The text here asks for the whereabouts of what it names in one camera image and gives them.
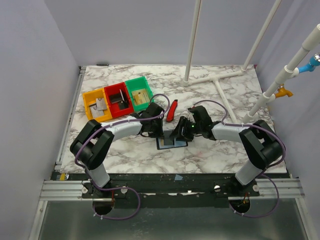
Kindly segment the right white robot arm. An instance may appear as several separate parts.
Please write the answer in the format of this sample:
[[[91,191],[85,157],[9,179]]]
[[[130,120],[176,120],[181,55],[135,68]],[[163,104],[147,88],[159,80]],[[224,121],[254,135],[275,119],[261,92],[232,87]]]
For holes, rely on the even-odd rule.
[[[195,135],[201,135],[212,141],[231,141],[243,145],[248,161],[234,174],[229,184],[230,191],[236,196],[247,192],[248,184],[285,156],[284,144],[264,120],[254,124],[231,124],[212,121],[201,105],[188,110],[192,119],[180,117],[170,139],[191,142]]]

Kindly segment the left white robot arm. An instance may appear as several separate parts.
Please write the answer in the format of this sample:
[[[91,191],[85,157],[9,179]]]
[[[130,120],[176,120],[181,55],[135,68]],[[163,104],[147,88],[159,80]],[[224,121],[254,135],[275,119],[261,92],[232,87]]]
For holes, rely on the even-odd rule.
[[[158,104],[151,102],[145,110],[123,120],[99,123],[93,119],[82,128],[69,150],[95,182],[93,191],[99,197],[107,197],[111,191],[108,183],[110,176],[103,165],[111,144],[142,133],[151,134],[153,138],[161,136],[164,111]]]

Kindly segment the white vip card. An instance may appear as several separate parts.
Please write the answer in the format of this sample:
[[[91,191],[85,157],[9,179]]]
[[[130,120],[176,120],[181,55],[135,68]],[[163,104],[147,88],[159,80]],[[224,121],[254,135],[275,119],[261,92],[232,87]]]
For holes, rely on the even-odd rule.
[[[104,111],[108,109],[108,106],[105,102],[105,99],[102,98],[96,98],[96,106],[98,111]]]

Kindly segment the black leather card holder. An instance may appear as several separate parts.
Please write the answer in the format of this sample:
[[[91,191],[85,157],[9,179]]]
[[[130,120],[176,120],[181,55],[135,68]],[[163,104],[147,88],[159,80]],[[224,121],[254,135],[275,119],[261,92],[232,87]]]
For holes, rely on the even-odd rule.
[[[179,141],[171,139],[170,137],[158,137],[156,138],[156,147],[158,150],[166,150],[166,149],[173,149],[173,148],[183,148],[187,147],[188,143],[186,141]]]

